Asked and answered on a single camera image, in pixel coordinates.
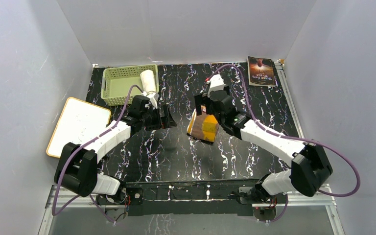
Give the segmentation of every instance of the book cover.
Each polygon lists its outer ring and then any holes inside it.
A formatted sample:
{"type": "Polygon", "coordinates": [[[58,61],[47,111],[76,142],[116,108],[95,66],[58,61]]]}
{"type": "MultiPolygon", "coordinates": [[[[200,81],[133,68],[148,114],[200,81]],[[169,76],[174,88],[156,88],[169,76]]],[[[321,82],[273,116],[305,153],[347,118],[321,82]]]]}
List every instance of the book cover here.
{"type": "Polygon", "coordinates": [[[254,58],[247,59],[249,69],[249,84],[251,86],[275,86],[275,77],[271,59],[254,58]]]}

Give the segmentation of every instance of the marble tabletop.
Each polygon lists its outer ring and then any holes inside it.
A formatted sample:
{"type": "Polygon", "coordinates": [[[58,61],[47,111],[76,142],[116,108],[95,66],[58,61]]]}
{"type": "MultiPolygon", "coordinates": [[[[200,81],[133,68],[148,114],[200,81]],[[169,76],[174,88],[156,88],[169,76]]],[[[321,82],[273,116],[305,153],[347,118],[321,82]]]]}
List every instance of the marble tabletop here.
{"type": "MultiPolygon", "coordinates": [[[[104,174],[126,182],[182,181],[260,178],[288,167],[273,154],[255,144],[239,140],[219,130],[213,145],[187,136],[194,110],[194,95],[205,88],[204,79],[223,64],[159,65],[160,104],[168,104],[177,127],[144,130],[119,144],[100,165],[104,174]]],[[[247,63],[236,63],[246,76],[253,112],[262,122],[290,136],[298,136],[281,83],[275,73],[275,87],[249,86],[247,63]]],[[[117,119],[122,106],[109,107],[100,97],[105,68],[95,68],[86,101],[112,111],[117,119]]],[[[235,106],[247,112],[239,74],[221,71],[230,85],[235,106]]]]}

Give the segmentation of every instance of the plastic basket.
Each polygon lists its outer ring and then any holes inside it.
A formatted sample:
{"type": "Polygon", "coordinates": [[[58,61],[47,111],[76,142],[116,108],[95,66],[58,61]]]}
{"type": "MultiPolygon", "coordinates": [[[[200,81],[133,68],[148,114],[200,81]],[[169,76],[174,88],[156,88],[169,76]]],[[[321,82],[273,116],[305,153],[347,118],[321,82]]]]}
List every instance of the plastic basket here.
{"type": "MultiPolygon", "coordinates": [[[[141,72],[152,70],[156,80],[156,90],[159,91],[158,66],[157,65],[139,65],[117,68],[108,68],[103,71],[101,82],[101,98],[109,106],[123,105],[129,88],[136,84],[142,87],[141,72]]],[[[132,103],[135,95],[141,92],[134,88],[130,93],[129,104],[132,103]]]]}

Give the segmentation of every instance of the metal frame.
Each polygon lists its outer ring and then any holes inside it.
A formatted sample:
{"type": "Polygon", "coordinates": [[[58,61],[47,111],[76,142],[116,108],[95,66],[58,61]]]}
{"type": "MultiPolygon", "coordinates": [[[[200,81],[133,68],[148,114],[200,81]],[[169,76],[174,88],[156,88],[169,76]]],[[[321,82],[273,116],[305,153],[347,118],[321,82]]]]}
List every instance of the metal frame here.
{"type": "MultiPolygon", "coordinates": [[[[299,122],[298,115],[296,113],[295,106],[293,104],[292,98],[290,96],[289,87],[287,86],[287,80],[286,75],[284,73],[283,65],[280,62],[275,62],[276,70],[278,72],[279,80],[283,88],[283,92],[286,96],[286,101],[289,105],[290,112],[293,117],[294,124],[296,126],[296,129],[298,131],[299,137],[303,138],[303,131],[302,127],[299,122]]],[[[329,184],[323,184],[322,190],[329,191],[330,187],[329,184]]],[[[47,200],[46,204],[46,210],[43,216],[43,220],[41,222],[40,230],[38,232],[38,235],[48,235],[49,230],[51,228],[53,216],[51,214],[51,209],[53,207],[52,201],[54,199],[55,194],[55,186],[52,186],[50,195],[47,200]]],[[[72,197],[74,197],[75,194],[65,188],[60,189],[59,197],[57,200],[57,205],[55,205],[57,208],[62,207],[63,204],[65,204],[68,200],[70,200],[72,197]]],[[[331,223],[332,230],[335,235],[344,235],[344,230],[341,225],[341,221],[339,219],[337,210],[336,210],[336,202],[335,198],[324,195],[322,193],[316,193],[313,197],[306,197],[298,192],[288,192],[288,198],[289,203],[288,206],[325,206],[328,217],[331,223]]],[[[253,207],[261,207],[266,206],[264,204],[252,204],[253,207]]],[[[93,202],[89,197],[79,197],[76,200],[74,200],[70,205],[67,207],[69,208],[90,208],[94,207],[93,202]]],[[[124,205],[108,205],[104,206],[104,208],[124,208],[124,205]]]]}

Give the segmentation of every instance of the purple hose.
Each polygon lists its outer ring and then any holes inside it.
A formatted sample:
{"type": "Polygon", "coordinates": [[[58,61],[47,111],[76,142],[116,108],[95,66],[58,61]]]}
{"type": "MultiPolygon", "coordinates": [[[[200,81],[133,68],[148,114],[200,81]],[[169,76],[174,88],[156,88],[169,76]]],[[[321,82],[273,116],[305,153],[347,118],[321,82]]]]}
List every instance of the purple hose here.
{"type": "Polygon", "coordinates": [[[321,143],[321,142],[318,142],[318,141],[314,141],[314,140],[309,140],[309,139],[304,139],[304,138],[298,138],[298,137],[292,137],[292,136],[284,136],[284,135],[279,135],[277,133],[274,133],[270,130],[267,129],[267,127],[265,127],[264,125],[262,125],[256,118],[256,116],[254,115],[253,111],[252,111],[252,107],[250,105],[250,101],[249,101],[249,96],[247,94],[247,88],[246,88],[246,82],[244,81],[244,76],[243,76],[243,73],[241,72],[241,70],[234,64],[225,64],[219,68],[217,68],[216,71],[214,71],[212,73],[212,75],[210,77],[208,77],[206,80],[210,79],[212,76],[214,76],[215,74],[217,74],[219,71],[221,71],[222,69],[226,68],[226,67],[231,67],[231,68],[234,68],[235,70],[237,70],[237,72],[240,74],[240,79],[241,79],[241,82],[243,83],[243,90],[244,90],[244,95],[246,96],[245,99],[246,99],[246,104],[247,104],[247,108],[249,109],[249,112],[250,112],[250,115],[252,116],[255,124],[260,128],[262,129],[263,131],[266,131],[267,133],[273,135],[273,136],[276,136],[276,137],[280,137],[282,139],[288,139],[288,140],[294,140],[294,141],[304,141],[304,142],[308,142],[308,143],[314,143],[314,144],[317,144],[317,145],[320,145],[324,148],[327,148],[329,150],[331,150],[332,152],[334,152],[336,155],[338,155],[339,157],[341,157],[344,161],[346,161],[348,163],[348,165],[350,165],[350,167],[352,168],[352,170],[354,171],[355,173],[355,177],[356,177],[356,185],[355,185],[355,188],[350,191],[350,192],[347,192],[347,193],[343,193],[343,194],[337,194],[337,193],[331,193],[331,192],[325,192],[325,191],[322,191],[322,190],[318,190],[319,192],[323,193],[323,194],[326,194],[326,195],[329,195],[329,196],[334,196],[334,197],[348,197],[348,196],[351,196],[353,195],[354,193],[356,193],[358,190],[359,190],[359,187],[361,185],[361,179],[359,177],[359,173],[358,173],[358,170],[357,168],[354,166],[354,164],[347,158],[345,157],[343,154],[341,154],[340,152],[338,152],[338,150],[324,144],[324,143],[321,143]]]}
{"type": "MultiPolygon", "coordinates": [[[[126,97],[126,100],[124,102],[124,105],[123,105],[123,108],[122,108],[122,111],[120,112],[120,115],[119,115],[119,118],[117,119],[116,123],[110,128],[110,129],[107,129],[105,130],[103,133],[101,133],[99,136],[97,137],[94,137],[92,140],[86,142],[85,144],[82,144],[80,145],[71,155],[70,157],[67,159],[66,163],[64,164],[64,167],[63,169],[61,170],[61,173],[60,173],[60,177],[58,178],[58,183],[57,183],[57,188],[55,190],[55,195],[54,195],[54,201],[52,202],[52,215],[53,216],[56,216],[58,215],[60,212],[62,212],[64,210],[64,208],[70,204],[72,201],[74,201],[77,197],[77,196],[74,196],[72,199],[70,199],[66,204],[64,204],[61,209],[59,211],[55,211],[55,207],[57,205],[57,199],[58,199],[58,194],[60,192],[60,187],[61,187],[61,182],[63,181],[63,178],[64,178],[64,174],[66,173],[66,170],[67,170],[67,166],[70,164],[70,162],[72,161],[72,159],[74,158],[74,156],[81,150],[83,149],[84,147],[86,147],[87,145],[93,143],[94,141],[96,141],[97,139],[99,139],[100,137],[106,135],[107,133],[109,133],[113,128],[115,128],[118,124],[119,124],[119,121],[122,119],[122,116],[124,114],[124,111],[126,110],[126,105],[127,103],[129,102],[129,98],[130,98],[130,93],[132,92],[132,89],[136,87],[139,89],[140,92],[143,92],[142,89],[138,86],[138,85],[133,85],[130,87],[129,89],[129,92],[127,93],[127,97],[126,97]]],[[[91,197],[90,195],[90,198],[92,199],[93,203],[97,206],[97,208],[102,211],[102,209],[100,208],[100,206],[94,201],[93,197],[91,197]]],[[[103,213],[106,218],[108,218],[108,220],[111,222],[111,220],[114,222],[113,219],[109,218],[105,213],[103,213]]]]}

